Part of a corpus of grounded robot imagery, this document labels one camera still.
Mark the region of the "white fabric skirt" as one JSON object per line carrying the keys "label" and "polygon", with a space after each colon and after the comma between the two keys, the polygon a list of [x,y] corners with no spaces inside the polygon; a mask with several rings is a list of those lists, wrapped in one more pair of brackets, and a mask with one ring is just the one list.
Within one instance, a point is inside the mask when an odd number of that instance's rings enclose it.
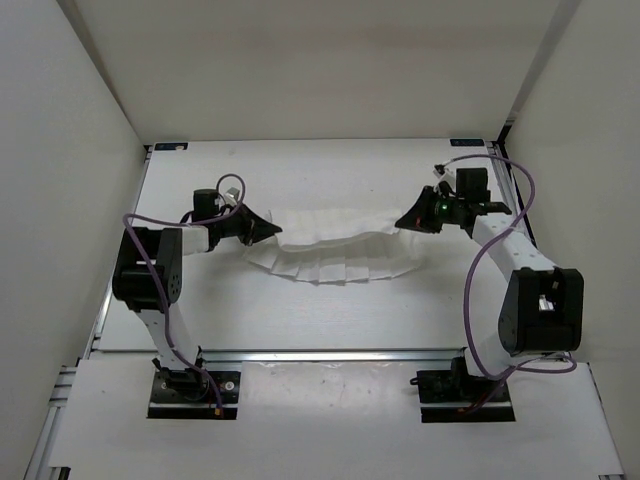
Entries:
{"label": "white fabric skirt", "polygon": [[416,236],[395,226],[398,209],[271,210],[282,228],[244,259],[271,275],[313,284],[393,279],[421,265]]}

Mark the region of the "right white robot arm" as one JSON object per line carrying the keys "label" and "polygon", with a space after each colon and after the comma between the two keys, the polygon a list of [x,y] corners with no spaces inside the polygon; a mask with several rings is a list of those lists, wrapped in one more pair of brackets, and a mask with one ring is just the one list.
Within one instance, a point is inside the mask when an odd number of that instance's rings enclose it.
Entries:
{"label": "right white robot arm", "polygon": [[[566,355],[578,349],[582,337],[584,278],[575,268],[561,268],[545,257],[517,229],[520,215],[502,202],[491,201],[489,192],[450,192],[426,186],[416,203],[396,222],[399,229],[439,234],[446,225],[460,227],[479,245],[463,287],[463,327],[468,356],[474,365],[463,365],[449,375],[449,387],[460,399],[470,400],[486,384],[514,371],[560,374],[558,368],[533,367],[533,357]],[[508,363],[480,353],[471,314],[471,290],[483,258],[496,265],[506,281],[497,319],[499,349],[520,363]]]}

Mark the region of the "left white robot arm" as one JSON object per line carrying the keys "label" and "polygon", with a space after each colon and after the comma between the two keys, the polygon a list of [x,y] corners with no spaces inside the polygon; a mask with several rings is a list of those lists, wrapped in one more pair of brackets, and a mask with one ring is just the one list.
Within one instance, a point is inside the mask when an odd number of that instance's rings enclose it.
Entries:
{"label": "left white robot arm", "polygon": [[157,349],[155,368],[175,375],[175,388],[186,399],[198,400],[208,392],[210,377],[179,313],[183,258],[211,252],[226,238],[253,246],[282,228],[243,204],[218,201],[194,206],[178,223],[127,214],[123,224],[113,294],[147,327]]}

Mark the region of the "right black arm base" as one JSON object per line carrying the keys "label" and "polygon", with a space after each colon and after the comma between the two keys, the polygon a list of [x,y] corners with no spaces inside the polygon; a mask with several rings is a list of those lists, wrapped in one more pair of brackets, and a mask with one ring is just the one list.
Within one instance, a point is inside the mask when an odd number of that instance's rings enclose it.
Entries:
{"label": "right black arm base", "polygon": [[470,375],[463,357],[448,369],[418,370],[409,384],[418,393],[422,424],[516,421],[506,381]]}

